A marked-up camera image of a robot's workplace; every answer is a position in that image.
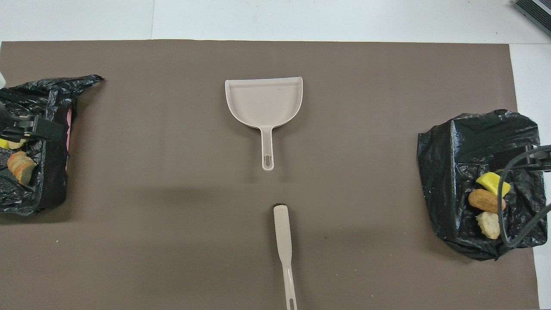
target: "brown mat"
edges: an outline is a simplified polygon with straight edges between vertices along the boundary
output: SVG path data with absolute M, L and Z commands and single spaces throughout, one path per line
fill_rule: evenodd
M 417 133 L 516 110 L 507 45 L 4 42 L 8 85 L 104 76 L 79 106 L 68 199 L 0 217 L 3 309 L 284 309 L 272 205 L 289 206 L 298 309 L 537 308 L 531 249 L 463 257 L 430 228 Z M 302 76 L 260 132 L 224 81 Z

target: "white table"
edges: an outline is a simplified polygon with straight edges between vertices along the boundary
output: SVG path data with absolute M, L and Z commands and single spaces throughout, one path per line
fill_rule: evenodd
M 551 144 L 551 37 L 509 0 L 0 0 L 0 41 L 149 39 L 509 44 L 518 111 Z M 534 261 L 551 308 L 551 244 Z

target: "food item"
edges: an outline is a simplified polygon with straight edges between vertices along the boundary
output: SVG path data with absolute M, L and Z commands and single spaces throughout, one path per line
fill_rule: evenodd
M 498 214 L 498 196 L 487 190 L 475 189 L 469 195 L 469 204 L 482 211 Z M 501 209 L 505 209 L 505 200 L 501 198 Z
M 0 147 L 1 148 L 9 149 L 8 143 L 9 143 L 8 140 L 0 139 Z
M 490 193 L 498 194 L 499 175 L 493 172 L 486 172 L 477 179 L 477 183 L 482 185 Z M 503 191 L 501 197 L 505 196 L 511 190 L 511 184 L 503 182 Z
M 12 154 L 8 159 L 8 170 L 13 173 L 21 185 L 29 185 L 36 163 L 25 152 Z
M 27 142 L 27 140 L 25 139 L 21 139 L 19 142 L 8 141 L 8 147 L 10 149 L 20 148 L 25 142 Z
M 497 239 L 499 237 L 499 219 L 498 215 L 490 212 L 482 212 L 477 215 L 478 226 L 482 233 L 490 238 Z

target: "dustpan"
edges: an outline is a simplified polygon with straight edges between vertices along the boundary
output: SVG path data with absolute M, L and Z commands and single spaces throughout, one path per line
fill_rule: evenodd
M 290 121 L 302 103 L 302 78 L 226 80 L 226 100 L 233 116 L 257 128 L 262 141 L 262 169 L 274 168 L 272 130 Z

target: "black plastic bag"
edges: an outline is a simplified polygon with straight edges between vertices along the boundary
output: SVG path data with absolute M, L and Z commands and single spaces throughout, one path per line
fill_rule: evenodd
M 487 114 L 461 114 L 426 133 L 420 133 L 417 159 L 426 207 L 434 233 L 455 251 L 476 260 L 497 259 L 511 248 L 501 238 L 482 235 L 468 194 L 481 188 L 475 180 L 489 172 L 496 154 L 526 145 L 539 146 L 538 126 L 529 118 L 507 110 Z M 542 172 L 513 170 L 506 182 L 504 221 L 509 236 L 516 234 L 545 207 Z M 518 244 L 535 247 L 547 241 L 544 217 Z
M 0 102 L 13 115 L 40 116 L 64 126 L 61 143 L 35 140 L 21 149 L 0 148 L 0 213 L 29 215 L 65 201 L 68 123 L 76 117 L 77 97 L 102 79 L 97 75 L 42 79 L 0 89 Z M 28 186 L 19 184 L 6 166 L 17 151 L 25 151 L 37 164 Z

